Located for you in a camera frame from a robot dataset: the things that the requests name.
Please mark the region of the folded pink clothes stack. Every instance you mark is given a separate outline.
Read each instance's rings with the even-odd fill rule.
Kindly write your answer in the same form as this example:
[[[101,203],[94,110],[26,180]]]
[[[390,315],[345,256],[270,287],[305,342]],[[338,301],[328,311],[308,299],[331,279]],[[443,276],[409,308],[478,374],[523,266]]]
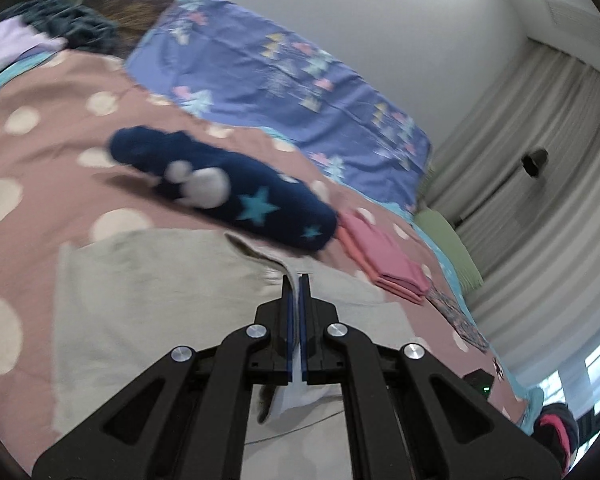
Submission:
[[[358,212],[338,214],[337,240],[370,282],[414,304],[422,304],[430,279],[388,234]]]

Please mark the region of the grey curtain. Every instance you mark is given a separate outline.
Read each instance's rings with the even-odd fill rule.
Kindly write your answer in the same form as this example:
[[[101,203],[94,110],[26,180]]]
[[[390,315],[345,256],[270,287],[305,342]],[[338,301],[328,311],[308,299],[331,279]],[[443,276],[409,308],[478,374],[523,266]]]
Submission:
[[[525,385],[600,331],[600,72],[528,41],[434,151],[426,203],[454,222],[534,148],[539,179],[521,171],[457,231],[483,278],[468,307]]]

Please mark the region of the navy star fleece garment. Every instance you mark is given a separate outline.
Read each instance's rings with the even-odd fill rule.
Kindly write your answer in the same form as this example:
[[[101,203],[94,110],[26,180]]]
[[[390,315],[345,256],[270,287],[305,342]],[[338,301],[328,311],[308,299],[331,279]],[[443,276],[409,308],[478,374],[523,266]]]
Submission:
[[[153,178],[165,200],[233,228],[304,252],[318,252],[336,233],[336,211],[302,181],[185,131],[123,128],[108,150],[119,164]]]

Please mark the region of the green pillow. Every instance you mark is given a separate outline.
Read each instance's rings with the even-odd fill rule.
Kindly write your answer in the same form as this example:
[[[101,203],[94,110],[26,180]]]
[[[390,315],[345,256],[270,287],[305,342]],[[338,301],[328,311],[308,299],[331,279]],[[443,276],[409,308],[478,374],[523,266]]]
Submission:
[[[471,259],[460,237],[445,218],[433,209],[424,209],[415,214],[416,226],[427,234],[449,259],[460,282],[463,295],[474,292],[483,285],[483,278]]]

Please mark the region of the blue patterned pillow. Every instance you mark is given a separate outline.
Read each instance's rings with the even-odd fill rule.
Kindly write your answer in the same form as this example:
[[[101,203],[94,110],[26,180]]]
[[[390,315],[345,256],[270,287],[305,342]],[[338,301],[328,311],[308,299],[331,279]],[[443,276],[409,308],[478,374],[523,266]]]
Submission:
[[[333,181],[416,209],[426,133],[352,68],[259,14],[227,0],[174,0],[126,70],[189,114],[260,128]]]

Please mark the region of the teal knitted garment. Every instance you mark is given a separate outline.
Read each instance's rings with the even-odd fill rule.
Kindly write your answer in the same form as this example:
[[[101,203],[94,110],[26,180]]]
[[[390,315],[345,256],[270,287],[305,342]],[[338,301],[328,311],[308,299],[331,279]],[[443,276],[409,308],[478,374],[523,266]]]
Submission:
[[[52,38],[64,38],[67,47],[98,54],[113,54],[118,26],[102,14],[69,0],[29,0],[0,13],[0,21],[21,18],[24,24]]]

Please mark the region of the floral patterned cloth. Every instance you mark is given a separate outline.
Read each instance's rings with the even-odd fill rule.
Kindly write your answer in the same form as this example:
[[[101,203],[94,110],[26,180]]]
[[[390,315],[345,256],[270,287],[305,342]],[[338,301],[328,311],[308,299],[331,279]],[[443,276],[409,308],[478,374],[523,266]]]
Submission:
[[[468,318],[468,316],[457,305],[454,298],[445,295],[444,292],[431,285],[427,292],[427,299],[438,312],[446,319],[455,330],[460,339],[466,344],[486,353],[489,350],[489,344],[486,338],[482,336],[477,326]]]

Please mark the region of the clothes pile pink black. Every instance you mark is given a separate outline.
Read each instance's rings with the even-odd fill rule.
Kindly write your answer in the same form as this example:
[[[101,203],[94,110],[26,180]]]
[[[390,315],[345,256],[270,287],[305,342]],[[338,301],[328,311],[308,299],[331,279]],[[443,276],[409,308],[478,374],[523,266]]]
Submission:
[[[550,451],[566,474],[580,448],[579,426],[564,402],[546,404],[535,419],[531,437]]]

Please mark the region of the black floor lamp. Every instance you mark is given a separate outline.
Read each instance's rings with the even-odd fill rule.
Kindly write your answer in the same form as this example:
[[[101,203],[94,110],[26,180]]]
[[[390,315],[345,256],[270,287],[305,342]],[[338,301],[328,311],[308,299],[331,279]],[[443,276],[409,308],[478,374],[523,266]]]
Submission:
[[[466,212],[459,216],[453,223],[453,228],[457,229],[462,226],[467,220],[471,219],[482,207],[486,206],[487,203],[495,197],[498,192],[501,191],[504,186],[516,177],[521,171],[524,172],[531,179],[539,179],[546,164],[548,162],[548,151],[546,148],[534,148],[522,155],[521,158],[516,162],[506,176],[498,182],[498,185],[471,211]]]

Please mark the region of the lilac folded garment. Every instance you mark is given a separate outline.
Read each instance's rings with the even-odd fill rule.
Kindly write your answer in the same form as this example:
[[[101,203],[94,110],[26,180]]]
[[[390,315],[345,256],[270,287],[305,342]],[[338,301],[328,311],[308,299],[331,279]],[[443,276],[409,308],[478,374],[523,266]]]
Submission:
[[[31,49],[57,52],[67,45],[62,37],[53,38],[24,24],[20,16],[0,21],[0,73]]]

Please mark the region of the grey cloth garment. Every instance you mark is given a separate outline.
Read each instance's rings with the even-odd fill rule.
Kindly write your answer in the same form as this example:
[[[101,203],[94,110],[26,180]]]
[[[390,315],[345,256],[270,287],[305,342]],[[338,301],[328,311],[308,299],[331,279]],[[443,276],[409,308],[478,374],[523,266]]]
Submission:
[[[166,352],[213,347],[277,299],[283,278],[310,276],[313,297],[373,342],[425,339],[396,300],[311,257],[288,256],[229,232],[152,229],[59,249],[54,298],[53,427],[63,436]],[[351,479],[336,386],[294,376],[263,425],[254,394],[241,479]]]

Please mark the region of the dark patterned pillow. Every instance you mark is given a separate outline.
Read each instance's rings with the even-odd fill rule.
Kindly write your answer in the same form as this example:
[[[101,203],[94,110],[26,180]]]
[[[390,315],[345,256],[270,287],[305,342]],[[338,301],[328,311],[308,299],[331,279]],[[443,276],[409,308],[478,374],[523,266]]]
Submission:
[[[111,54],[124,60],[174,0],[83,0],[89,8],[117,25]]]

